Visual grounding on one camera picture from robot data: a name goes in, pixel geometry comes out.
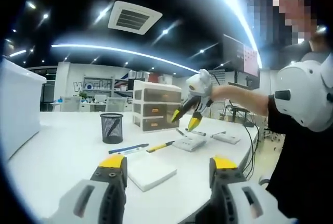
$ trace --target white table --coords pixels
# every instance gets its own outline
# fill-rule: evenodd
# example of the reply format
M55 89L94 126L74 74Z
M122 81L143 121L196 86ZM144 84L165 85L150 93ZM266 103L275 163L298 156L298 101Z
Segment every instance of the white table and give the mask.
M102 142L100 113L42 112L41 131L29 140L9 161L9 171L18 192L37 217L49 217L58 208L60 198L81 179L89 179L108 151L149 143L165 143L181 138L175 130L142 133L124 113L124 140L117 145ZM190 116L181 119L187 127ZM250 150L250 139L238 123L203 118L196 129L208 135L227 131L237 134L236 145L209 139L194 153L173 146L154 153L177 168L177 174L143 193L130 179L123 223L179 223L200 209L210 198L209 158L216 154L240 164ZM249 128L252 139L256 128Z

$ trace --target led light strip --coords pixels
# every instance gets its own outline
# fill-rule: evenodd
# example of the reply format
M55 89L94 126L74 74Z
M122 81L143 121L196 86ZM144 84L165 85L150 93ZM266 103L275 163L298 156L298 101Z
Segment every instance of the led light strip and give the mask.
M224 2L229 6L229 8L235 13L236 17L238 18L240 24L243 26L246 35L249 38L249 41L251 43L252 48L258 53L257 54L257 62L258 62L258 66L261 69L262 68L262 63L261 63L261 58L259 55L259 51L257 48L257 45L255 43L254 37L252 35L252 32L250 30L250 27L248 26L244 15L241 12L241 9L239 8L239 5L237 3L237 0L224 0Z
M178 66L180 68L187 69L187 70L195 72L195 73L199 73L198 70L188 68L186 66L174 63L172 61L168 61L168 60L156 57L156 56L146 55L146 54L135 52L135 51L128 51L126 49L121 49L121 48L113 48L113 47L98 46L98 45L86 45L86 44L53 44L53 45L51 45L51 47L52 48L80 47L80 48L106 49L108 51L118 51L118 52L123 52L123 53L138 55L138 56L144 56L144 57L148 57L148 58L155 59L155 60L158 60L158 61L163 61L163 62L165 62L167 64L172 64L172 65Z
M10 54L9 56L10 56L10 57L13 57L13 56L17 56L17 55L23 54L23 53L25 53L25 52L27 52L27 51L24 49L24 50L22 50L22 51L18 51L18 52L12 53L12 54Z

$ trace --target air conditioning vent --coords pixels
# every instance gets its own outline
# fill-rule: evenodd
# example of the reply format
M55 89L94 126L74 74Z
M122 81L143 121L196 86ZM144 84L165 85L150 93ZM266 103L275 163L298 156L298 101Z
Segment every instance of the air conditioning vent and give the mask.
M111 12L108 28L143 35L161 17L162 13L152 9L116 1Z

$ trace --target floor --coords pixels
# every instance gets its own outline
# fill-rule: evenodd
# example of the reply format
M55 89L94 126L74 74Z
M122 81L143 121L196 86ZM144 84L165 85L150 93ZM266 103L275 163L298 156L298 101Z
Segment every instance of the floor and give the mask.
M262 175L269 175L273 172L279 159L283 141L271 141L265 139L258 146L255 155L254 173L250 180L259 181Z

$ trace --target computer screen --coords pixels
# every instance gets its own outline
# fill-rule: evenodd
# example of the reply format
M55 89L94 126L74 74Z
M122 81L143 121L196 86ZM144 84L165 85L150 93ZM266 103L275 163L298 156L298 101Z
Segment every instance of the computer screen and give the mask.
M257 77L257 55L257 51L252 48L228 35L223 35L223 61L230 61L235 70Z

